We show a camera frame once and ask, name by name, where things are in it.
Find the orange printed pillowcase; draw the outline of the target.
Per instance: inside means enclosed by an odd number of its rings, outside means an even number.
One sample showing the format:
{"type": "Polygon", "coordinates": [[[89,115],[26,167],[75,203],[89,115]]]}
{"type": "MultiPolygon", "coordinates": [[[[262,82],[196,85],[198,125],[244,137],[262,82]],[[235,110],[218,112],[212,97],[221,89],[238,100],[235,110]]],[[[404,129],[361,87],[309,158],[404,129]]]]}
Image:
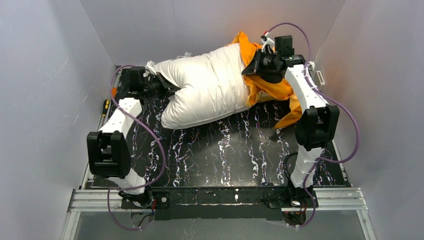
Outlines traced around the orange printed pillowcase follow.
{"type": "MultiPolygon", "coordinates": [[[[230,43],[230,45],[233,44],[239,44],[240,57],[244,66],[254,59],[256,50],[262,48],[262,45],[250,42],[243,31],[237,33],[230,43]]],[[[274,126],[275,129],[288,127],[301,119],[303,112],[300,102],[285,78],[282,78],[279,83],[268,83],[259,76],[244,75],[243,80],[248,89],[248,97],[245,101],[247,107],[271,100],[289,101],[290,112],[279,120],[274,126]]]]}

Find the white pillow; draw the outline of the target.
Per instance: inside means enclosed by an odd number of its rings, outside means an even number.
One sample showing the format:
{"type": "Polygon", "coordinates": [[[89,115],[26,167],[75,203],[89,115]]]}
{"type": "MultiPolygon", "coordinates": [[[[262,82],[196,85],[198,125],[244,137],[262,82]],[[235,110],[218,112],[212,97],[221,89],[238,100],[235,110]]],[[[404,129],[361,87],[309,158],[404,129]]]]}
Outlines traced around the white pillow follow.
{"type": "Polygon", "coordinates": [[[162,127],[187,129],[248,110],[244,68],[238,43],[155,64],[154,71],[179,88],[161,114],[162,127]]]}

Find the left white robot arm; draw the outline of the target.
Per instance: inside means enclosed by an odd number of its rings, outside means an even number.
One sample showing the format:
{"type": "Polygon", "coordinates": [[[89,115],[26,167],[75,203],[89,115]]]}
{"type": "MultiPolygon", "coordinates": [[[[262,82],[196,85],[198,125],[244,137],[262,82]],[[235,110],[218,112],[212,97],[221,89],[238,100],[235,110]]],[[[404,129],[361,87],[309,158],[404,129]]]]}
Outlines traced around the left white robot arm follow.
{"type": "Polygon", "coordinates": [[[117,73],[121,71],[127,72],[129,77],[127,91],[120,100],[116,100],[114,93],[110,94],[108,104],[115,105],[115,111],[98,131],[88,133],[88,164],[94,176],[112,181],[123,193],[141,195],[151,182],[147,182],[132,168],[132,157],[126,142],[128,132],[134,123],[145,128],[157,142],[165,161],[164,147],[159,138],[137,116],[142,112],[146,100],[152,97],[168,98],[179,88],[155,71],[151,64],[124,65],[116,70],[117,73]]]}

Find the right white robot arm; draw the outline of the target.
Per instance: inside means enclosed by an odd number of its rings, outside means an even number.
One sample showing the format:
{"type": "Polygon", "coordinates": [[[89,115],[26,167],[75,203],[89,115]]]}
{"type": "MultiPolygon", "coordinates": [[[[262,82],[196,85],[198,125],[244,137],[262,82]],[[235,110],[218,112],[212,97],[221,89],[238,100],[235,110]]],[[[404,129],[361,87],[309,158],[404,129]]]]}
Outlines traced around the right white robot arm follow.
{"type": "Polygon", "coordinates": [[[306,189],[313,185],[317,158],[334,138],[340,110],[316,93],[316,86],[307,79],[308,62],[295,54],[291,35],[271,38],[266,31],[261,42],[261,49],[242,74],[261,77],[271,84],[287,80],[297,96],[301,117],[295,127],[298,151],[290,182],[294,188],[306,189]]]}

